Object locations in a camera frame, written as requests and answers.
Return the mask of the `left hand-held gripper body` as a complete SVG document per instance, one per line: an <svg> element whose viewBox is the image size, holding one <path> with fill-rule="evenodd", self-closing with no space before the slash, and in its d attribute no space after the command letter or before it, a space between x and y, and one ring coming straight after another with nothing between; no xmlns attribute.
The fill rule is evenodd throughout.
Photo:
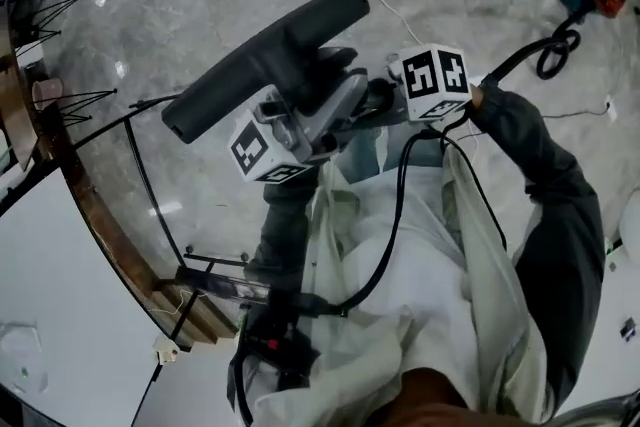
<svg viewBox="0 0 640 427"><path fill-rule="evenodd" d="M282 184L320 165L339 148L334 134L366 94L367 73L349 72L310 115L275 91L236 119L228 149L246 182Z"/></svg>

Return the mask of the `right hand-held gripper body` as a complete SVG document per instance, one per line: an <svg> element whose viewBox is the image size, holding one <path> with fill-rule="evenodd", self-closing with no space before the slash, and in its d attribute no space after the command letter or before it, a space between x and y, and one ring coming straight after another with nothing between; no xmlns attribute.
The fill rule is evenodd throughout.
<svg viewBox="0 0 640 427"><path fill-rule="evenodd" d="M464 52L439 44L399 50L389 64L402 84L410 122L435 122L472 99Z"/></svg>

